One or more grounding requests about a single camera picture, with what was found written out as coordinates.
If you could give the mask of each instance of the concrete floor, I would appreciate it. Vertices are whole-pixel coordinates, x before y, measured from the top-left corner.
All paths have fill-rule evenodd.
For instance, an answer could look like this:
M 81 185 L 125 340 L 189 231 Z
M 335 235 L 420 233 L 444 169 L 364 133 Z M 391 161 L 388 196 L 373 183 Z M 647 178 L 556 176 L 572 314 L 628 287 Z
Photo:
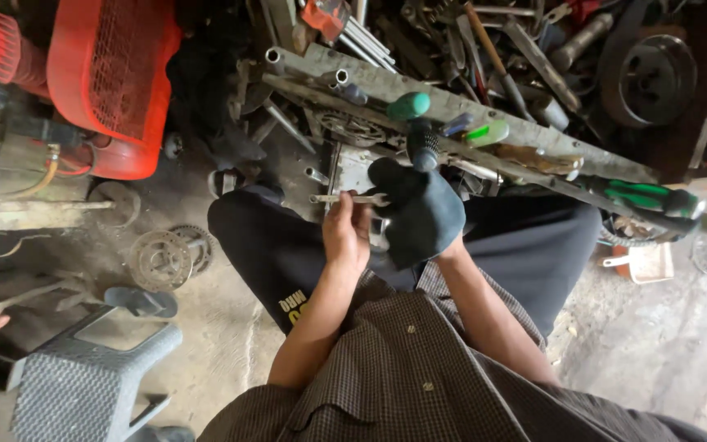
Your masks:
M 267 146 L 285 178 L 286 206 L 316 218 L 319 207 L 309 207 L 306 196 L 317 189 L 300 178 L 303 168 L 313 165 L 309 156 L 280 129 Z M 84 229 L 55 232 L 48 240 L 29 242 L 0 266 L 87 271 L 99 289 L 131 285 L 124 263 L 135 238 L 183 223 L 207 227 L 212 201 L 205 183 L 208 172 L 191 155 L 177 162 L 162 160 L 155 176 L 132 183 L 144 199 L 142 216 L 133 226 L 117 230 L 89 223 Z M 707 275 L 693 268 L 687 248 L 675 247 L 675 279 L 654 285 L 636 286 L 612 270 L 589 264 L 550 339 L 548 357 L 564 385 L 707 429 Z M 182 329 L 182 345 L 142 383 L 144 392 L 172 396 L 152 422 L 156 425 L 189 426 L 200 433 L 241 392 L 266 381 L 284 338 L 221 250 L 216 252 L 211 269 L 175 293 L 180 309 L 172 321 Z M 35 253 L 48 258 L 29 259 Z M 26 351 L 86 313 L 82 307 L 52 314 L 10 310 L 14 320 L 2 336 Z M 122 312 L 90 339 L 126 346 L 151 326 Z M 11 440 L 7 427 L 15 397 L 16 392 L 0 393 L 0 441 Z

